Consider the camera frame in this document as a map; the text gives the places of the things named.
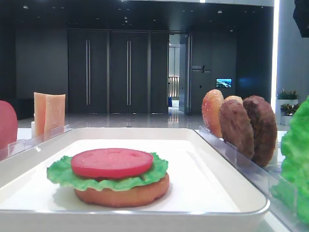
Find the brown meat patty front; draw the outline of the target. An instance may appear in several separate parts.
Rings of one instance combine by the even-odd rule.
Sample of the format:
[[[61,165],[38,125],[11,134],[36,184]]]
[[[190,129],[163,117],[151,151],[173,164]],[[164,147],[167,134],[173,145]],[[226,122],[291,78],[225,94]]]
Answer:
[[[222,138],[248,159],[254,155],[253,128],[242,103],[228,100],[219,109]]]

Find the brown meat patty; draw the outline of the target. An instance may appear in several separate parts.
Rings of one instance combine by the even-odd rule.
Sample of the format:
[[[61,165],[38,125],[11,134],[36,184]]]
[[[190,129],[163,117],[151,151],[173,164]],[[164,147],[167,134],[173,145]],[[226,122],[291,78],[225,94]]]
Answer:
[[[219,109],[222,138],[248,159],[254,155],[253,128],[242,103],[228,100]]]
[[[250,96],[243,100],[253,128],[254,155],[252,161],[267,166],[273,158],[277,141],[277,123],[271,105],[260,96]]]

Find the red tomato slice on burger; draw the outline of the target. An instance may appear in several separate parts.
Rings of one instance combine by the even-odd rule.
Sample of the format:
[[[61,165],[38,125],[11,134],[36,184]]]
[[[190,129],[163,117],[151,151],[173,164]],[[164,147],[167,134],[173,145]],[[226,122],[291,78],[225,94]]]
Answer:
[[[71,159],[76,175],[120,179],[138,176],[152,166],[152,154],[126,148],[102,148],[81,152]]]

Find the orange cheese slice front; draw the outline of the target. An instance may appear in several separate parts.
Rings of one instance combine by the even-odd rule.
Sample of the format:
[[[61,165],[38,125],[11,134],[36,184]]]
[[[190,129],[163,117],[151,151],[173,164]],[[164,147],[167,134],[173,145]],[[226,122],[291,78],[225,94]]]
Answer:
[[[44,140],[64,132],[66,95],[46,95]]]

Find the orange cheese slice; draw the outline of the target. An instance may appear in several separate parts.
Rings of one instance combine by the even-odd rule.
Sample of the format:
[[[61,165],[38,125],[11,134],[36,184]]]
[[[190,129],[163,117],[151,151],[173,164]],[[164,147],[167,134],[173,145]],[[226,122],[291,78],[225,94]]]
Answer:
[[[66,95],[46,95],[44,140],[64,132]]]
[[[44,135],[46,114],[46,94],[34,92],[35,136]]]

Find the green lettuce leaf on bun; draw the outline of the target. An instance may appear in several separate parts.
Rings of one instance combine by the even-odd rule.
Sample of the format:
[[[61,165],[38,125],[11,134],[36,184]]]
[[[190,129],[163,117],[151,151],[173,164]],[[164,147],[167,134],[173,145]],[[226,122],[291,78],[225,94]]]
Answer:
[[[54,184],[60,184],[63,187],[73,187],[80,191],[90,188],[97,191],[105,189],[127,191],[134,187],[144,187],[161,180],[166,175],[169,165],[167,160],[161,159],[155,152],[151,154],[154,157],[151,168],[137,177],[128,177],[120,180],[105,179],[101,181],[79,177],[73,173],[70,164],[72,158],[63,156],[47,168],[47,179]]]

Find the brown meat patty rear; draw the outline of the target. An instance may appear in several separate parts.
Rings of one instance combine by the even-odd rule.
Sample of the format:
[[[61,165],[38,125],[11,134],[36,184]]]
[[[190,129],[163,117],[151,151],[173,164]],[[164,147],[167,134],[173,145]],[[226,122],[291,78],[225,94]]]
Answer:
[[[250,96],[243,100],[253,128],[254,155],[252,161],[267,166],[273,158],[277,141],[277,123],[271,105],[260,96]]]

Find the orange cheese slice rear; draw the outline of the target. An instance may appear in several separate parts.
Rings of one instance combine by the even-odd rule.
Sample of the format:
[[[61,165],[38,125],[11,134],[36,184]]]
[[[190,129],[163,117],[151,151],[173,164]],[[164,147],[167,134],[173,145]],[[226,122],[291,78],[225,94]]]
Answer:
[[[34,92],[35,136],[44,135],[46,114],[46,94]]]

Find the red tomato slice standing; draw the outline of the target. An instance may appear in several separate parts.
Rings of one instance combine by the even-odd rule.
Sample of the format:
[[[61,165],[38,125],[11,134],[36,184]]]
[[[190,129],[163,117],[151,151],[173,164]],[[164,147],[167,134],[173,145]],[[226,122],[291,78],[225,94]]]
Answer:
[[[0,101],[0,148],[4,149],[16,142],[18,131],[17,115],[6,101]]]

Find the green lettuce leaf standing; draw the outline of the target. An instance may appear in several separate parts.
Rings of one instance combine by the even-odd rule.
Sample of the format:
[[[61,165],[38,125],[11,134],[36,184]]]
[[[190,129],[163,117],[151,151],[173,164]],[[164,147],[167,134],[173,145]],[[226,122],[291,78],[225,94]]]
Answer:
[[[271,188],[273,196],[295,209],[304,224],[309,223],[309,100],[299,106],[290,129],[281,139],[281,180]]]

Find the sesame bun slice far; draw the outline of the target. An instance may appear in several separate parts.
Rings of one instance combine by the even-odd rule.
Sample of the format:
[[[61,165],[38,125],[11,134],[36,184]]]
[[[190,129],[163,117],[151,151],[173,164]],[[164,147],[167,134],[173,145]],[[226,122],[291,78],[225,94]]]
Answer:
[[[224,102],[220,90],[212,89],[206,93],[202,101],[202,117],[206,128],[217,138],[222,138],[219,120],[219,109]]]

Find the sesame bun slice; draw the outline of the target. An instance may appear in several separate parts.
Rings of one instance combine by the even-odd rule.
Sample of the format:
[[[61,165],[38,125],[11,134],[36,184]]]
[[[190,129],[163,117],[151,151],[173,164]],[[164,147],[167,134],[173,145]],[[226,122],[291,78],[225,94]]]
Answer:
[[[206,93],[202,101],[202,117],[206,128],[217,138],[222,138],[219,120],[219,109],[224,102],[220,90],[212,89]]]
[[[235,96],[235,95],[231,95],[231,96],[228,96],[224,99],[224,102],[227,102],[229,100],[236,100],[238,101],[240,104],[243,104],[243,99],[240,97],[240,96]]]

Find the dark double door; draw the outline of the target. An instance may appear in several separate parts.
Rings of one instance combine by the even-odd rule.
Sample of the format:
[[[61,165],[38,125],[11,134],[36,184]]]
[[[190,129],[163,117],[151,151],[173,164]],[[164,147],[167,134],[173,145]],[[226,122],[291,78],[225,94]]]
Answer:
[[[166,113],[169,34],[70,29],[70,113]]]

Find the sesame bun slice near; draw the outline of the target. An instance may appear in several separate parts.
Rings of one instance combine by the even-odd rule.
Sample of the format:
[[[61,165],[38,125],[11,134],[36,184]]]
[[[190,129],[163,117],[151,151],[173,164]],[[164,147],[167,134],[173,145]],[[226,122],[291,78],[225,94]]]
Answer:
[[[224,102],[227,102],[229,100],[236,100],[238,101],[240,104],[243,104],[243,99],[240,97],[240,96],[235,96],[235,95],[231,95],[231,96],[228,96],[224,99]]]

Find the bottom burger bun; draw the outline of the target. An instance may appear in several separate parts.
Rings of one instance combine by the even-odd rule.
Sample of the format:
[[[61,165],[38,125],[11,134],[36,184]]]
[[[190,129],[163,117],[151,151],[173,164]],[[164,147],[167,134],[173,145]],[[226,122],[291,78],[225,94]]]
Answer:
[[[168,188],[169,175],[166,174],[158,182],[125,191],[113,191],[108,188],[98,191],[88,188],[85,191],[75,189],[74,192],[85,203],[122,208],[149,205],[163,197]]]

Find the white rectangular tray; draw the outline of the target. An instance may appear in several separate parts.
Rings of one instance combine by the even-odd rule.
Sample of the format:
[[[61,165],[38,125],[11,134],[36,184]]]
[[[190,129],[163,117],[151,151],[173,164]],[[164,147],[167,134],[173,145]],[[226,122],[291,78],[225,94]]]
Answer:
[[[63,156],[109,147],[167,160],[167,194],[113,209],[85,204],[46,177]],[[267,196],[190,129],[73,129],[0,163],[3,232],[255,232],[269,207]]]

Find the potted plant lower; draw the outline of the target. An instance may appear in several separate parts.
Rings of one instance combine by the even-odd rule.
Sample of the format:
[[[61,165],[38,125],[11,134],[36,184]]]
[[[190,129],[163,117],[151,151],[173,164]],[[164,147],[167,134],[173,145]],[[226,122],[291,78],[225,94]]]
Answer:
[[[301,104],[297,103],[294,105],[291,104],[282,104],[281,105],[281,115],[282,116],[293,116],[294,113],[298,110]]]

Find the potted plant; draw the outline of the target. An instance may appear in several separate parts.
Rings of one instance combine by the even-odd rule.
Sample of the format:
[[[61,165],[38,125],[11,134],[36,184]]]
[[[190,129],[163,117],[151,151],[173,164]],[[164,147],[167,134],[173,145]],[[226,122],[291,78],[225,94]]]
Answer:
[[[297,103],[294,105],[291,104],[282,104],[281,105],[281,115],[282,116],[293,116],[294,113],[298,110],[301,104]]]
[[[299,95],[296,90],[284,90],[282,89],[277,93],[277,99],[278,100],[298,100]]]

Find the potted plant upper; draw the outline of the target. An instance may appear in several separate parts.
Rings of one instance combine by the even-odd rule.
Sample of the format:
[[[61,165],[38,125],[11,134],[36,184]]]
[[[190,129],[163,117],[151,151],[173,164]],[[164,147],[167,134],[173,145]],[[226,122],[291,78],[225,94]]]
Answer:
[[[296,90],[284,90],[282,89],[277,93],[277,99],[278,100],[298,100],[299,95]]]

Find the clear acrylic rack left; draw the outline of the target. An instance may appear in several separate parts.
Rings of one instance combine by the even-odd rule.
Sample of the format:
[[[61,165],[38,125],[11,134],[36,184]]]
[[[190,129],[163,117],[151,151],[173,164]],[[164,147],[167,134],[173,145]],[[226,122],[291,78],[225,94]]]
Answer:
[[[18,128],[17,141],[9,144],[6,148],[0,151],[0,160],[3,161],[8,157],[11,157],[29,148],[37,146],[69,130],[70,126],[68,124],[63,127],[52,129],[47,134],[35,137],[34,123],[32,123],[31,128]]]

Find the clear acrylic rack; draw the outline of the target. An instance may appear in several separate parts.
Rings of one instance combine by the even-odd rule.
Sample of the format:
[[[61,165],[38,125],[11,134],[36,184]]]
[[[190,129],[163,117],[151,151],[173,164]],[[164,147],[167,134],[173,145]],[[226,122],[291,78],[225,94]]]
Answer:
[[[52,129],[47,134],[35,137],[34,123],[32,123],[31,128],[18,128],[17,141],[9,144],[6,148],[0,151],[0,160],[3,161],[8,157],[11,157],[29,148],[37,146],[69,130],[70,126],[68,124],[63,127]]]
[[[200,126],[197,131],[228,162],[270,199],[270,212],[258,227],[259,232],[307,232],[308,224],[298,215],[301,196],[294,184],[281,177],[279,165],[261,168],[236,148]]]

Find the clear acrylic rack right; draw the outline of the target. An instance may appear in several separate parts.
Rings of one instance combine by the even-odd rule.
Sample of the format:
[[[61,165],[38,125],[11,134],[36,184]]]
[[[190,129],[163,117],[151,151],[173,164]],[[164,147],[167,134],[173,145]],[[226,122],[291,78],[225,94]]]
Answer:
[[[307,232],[308,224],[298,215],[301,196],[294,184],[281,177],[279,165],[261,168],[236,148],[200,126],[197,131],[228,162],[270,199],[270,212],[258,227],[259,232]]]

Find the small wall display screen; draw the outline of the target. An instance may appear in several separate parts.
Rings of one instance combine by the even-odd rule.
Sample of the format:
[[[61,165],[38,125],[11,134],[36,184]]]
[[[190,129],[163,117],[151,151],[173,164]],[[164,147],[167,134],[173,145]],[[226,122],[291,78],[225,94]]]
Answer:
[[[231,88],[232,79],[231,78],[216,78],[216,88]]]

